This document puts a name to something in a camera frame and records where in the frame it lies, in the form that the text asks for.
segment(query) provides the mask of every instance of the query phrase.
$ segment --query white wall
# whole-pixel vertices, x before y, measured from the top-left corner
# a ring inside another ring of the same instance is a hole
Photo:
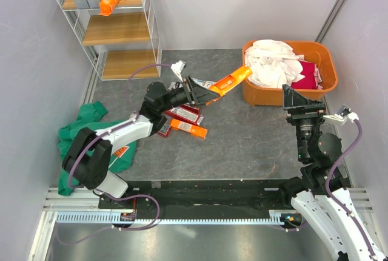
[[[355,185],[365,187],[388,245],[388,4],[386,0],[348,0],[324,40],[333,55],[338,87],[329,94],[332,109],[347,104],[360,116],[364,136],[347,157]],[[356,126],[339,129],[343,145]]]
[[[1,0],[0,260],[24,261],[90,71],[55,0]]]
[[[154,0],[164,49],[242,48],[251,39],[315,40],[336,0]]]

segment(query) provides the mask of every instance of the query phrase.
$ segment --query white plastic part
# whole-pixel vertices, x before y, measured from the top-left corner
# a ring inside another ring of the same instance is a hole
[[[116,174],[108,171],[104,181],[96,189],[120,198],[128,189],[128,184]]]
[[[355,120],[359,120],[358,115],[355,112],[351,112],[347,115],[347,117],[351,120],[352,123],[354,123]]]
[[[333,226],[331,219],[315,202],[310,191],[302,191],[291,199],[291,205],[299,211],[329,250],[333,260],[338,259],[338,252],[346,253],[346,247]]]
[[[130,118],[127,121],[119,123],[115,126],[111,126],[107,129],[98,129],[96,131],[96,135],[101,135],[102,133],[109,131],[109,134],[102,139],[110,141],[112,144],[112,153],[114,153],[119,148],[141,138],[146,138],[151,134],[152,123],[143,115],[140,115],[134,123],[112,132],[112,130],[114,130],[116,127],[134,120],[134,118]],[[128,184],[123,179],[109,171],[104,181],[97,187],[98,190],[106,192],[116,198],[121,197],[127,188]]]
[[[343,126],[347,121],[347,117],[342,117],[338,114],[324,115],[323,118],[326,120],[327,123],[335,124],[336,126]]]
[[[112,153],[114,153],[119,148],[141,138],[146,138],[151,134],[152,123],[149,121],[148,118],[144,117],[143,115],[140,115],[134,123],[115,132],[112,132],[115,127],[118,127],[120,125],[123,125],[124,123],[128,123],[129,121],[133,120],[134,119],[123,121],[122,123],[116,124],[115,126],[111,126],[108,129],[98,129],[96,130],[96,135],[101,135],[103,132],[111,131],[109,135],[106,135],[102,139],[110,141],[113,146]]]
[[[366,230],[363,221],[360,219],[353,201],[350,198],[349,190],[341,188],[334,191],[333,194],[341,203],[345,204],[346,207],[351,210],[352,215],[354,215],[361,224],[375,252],[375,256],[372,256],[372,258],[374,260],[383,261],[385,259],[385,254],[376,246]],[[370,252],[368,251],[366,243],[353,219],[346,214],[346,211],[344,211],[332,198],[329,198],[326,195],[316,195],[315,198],[327,211],[332,222],[335,224],[339,236],[342,238],[347,249],[349,260],[370,260]]]
[[[182,60],[179,60],[175,64],[171,65],[172,72],[174,72],[174,74],[179,78],[179,80],[181,80],[181,82],[183,82],[181,73],[182,73],[182,70],[185,68],[185,66],[186,66],[186,63]]]

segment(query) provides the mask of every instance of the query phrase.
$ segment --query white arm casing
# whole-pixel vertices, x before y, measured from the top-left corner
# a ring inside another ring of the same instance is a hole
[[[121,126],[133,120],[134,119],[129,119],[107,129],[98,129],[96,131],[96,135],[101,135],[106,131],[110,131],[117,126]],[[149,121],[148,118],[140,115],[134,123],[122,129],[119,129],[116,132],[111,132],[102,139],[110,141],[110,143],[112,144],[112,153],[114,153],[119,148],[129,143],[132,143],[141,138],[148,137],[151,134],[151,131],[152,123]],[[96,189],[102,192],[106,192],[116,198],[120,198],[128,189],[128,184],[116,174],[113,174],[112,172],[108,171],[104,181]]]
[[[346,253],[340,235],[333,226],[331,219],[315,202],[310,191],[302,191],[291,199],[291,205],[300,212],[313,230],[320,237],[326,248],[329,250],[333,260],[338,259],[338,252]]]
[[[376,246],[368,231],[366,230],[363,221],[360,219],[354,207],[353,201],[350,198],[349,190],[341,188],[333,191],[333,195],[352,211],[352,215],[354,215],[361,224],[375,252],[376,257],[373,260],[383,261],[386,256]],[[347,249],[349,260],[371,260],[369,257],[370,252],[368,251],[368,247],[366,246],[360,231],[358,230],[353,219],[346,214],[346,211],[344,211],[332,198],[327,197],[326,195],[316,195],[315,198],[330,215],[332,222],[334,222],[335,227],[338,230]]]
[[[385,254],[370,238],[354,208],[349,191],[341,188],[334,191],[333,194],[350,208],[353,215],[361,223],[374,248],[375,259],[370,258],[370,252],[352,218],[347,216],[346,212],[332,198],[326,195],[316,195],[314,198],[310,191],[303,191],[291,199],[291,205],[303,215],[318,234],[329,250],[333,260],[338,260],[338,252],[341,251],[348,254],[350,261],[383,261]]]

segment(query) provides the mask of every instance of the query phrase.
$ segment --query label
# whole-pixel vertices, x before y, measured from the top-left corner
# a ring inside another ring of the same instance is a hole
[[[215,84],[215,82],[213,82],[213,81],[203,81],[203,80],[199,80],[199,79],[195,79],[195,78],[192,78],[192,79],[196,84],[198,84],[202,87],[205,87],[206,89],[209,89],[209,87],[211,85]]]
[[[165,134],[167,134],[169,129],[170,129],[170,125],[165,123],[165,124],[163,124],[162,128],[158,131],[158,133],[165,135]]]
[[[225,77],[224,79],[222,79],[221,81],[218,81],[217,84],[215,84],[215,86],[219,90],[224,90],[227,87],[229,87],[231,84],[233,84],[235,81],[236,81],[236,79],[234,79],[234,77],[229,75],[229,76]]]
[[[192,125],[190,123],[184,123],[183,121],[181,121],[179,123],[178,129],[181,129],[182,131],[190,132],[190,130],[192,129]]]
[[[121,158],[122,155],[124,155],[124,153],[127,151],[127,149],[129,149],[128,146],[124,146],[124,147],[121,147],[120,149],[118,149],[114,155],[118,158]]]
[[[193,112],[190,112],[186,109],[183,109],[183,108],[179,108],[179,107],[175,107],[173,109],[170,110],[173,114],[177,114],[179,115],[180,117],[183,117],[183,118],[186,118],[192,122],[195,122],[199,115],[198,114],[194,114]]]

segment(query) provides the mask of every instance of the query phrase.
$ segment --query red cloth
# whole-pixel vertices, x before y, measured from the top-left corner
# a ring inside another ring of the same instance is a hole
[[[318,87],[314,76],[315,64],[306,61],[300,61],[300,63],[303,67],[301,74],[305,77],[298,82],[292,83],[291,87],[294,89],[317,89]]]

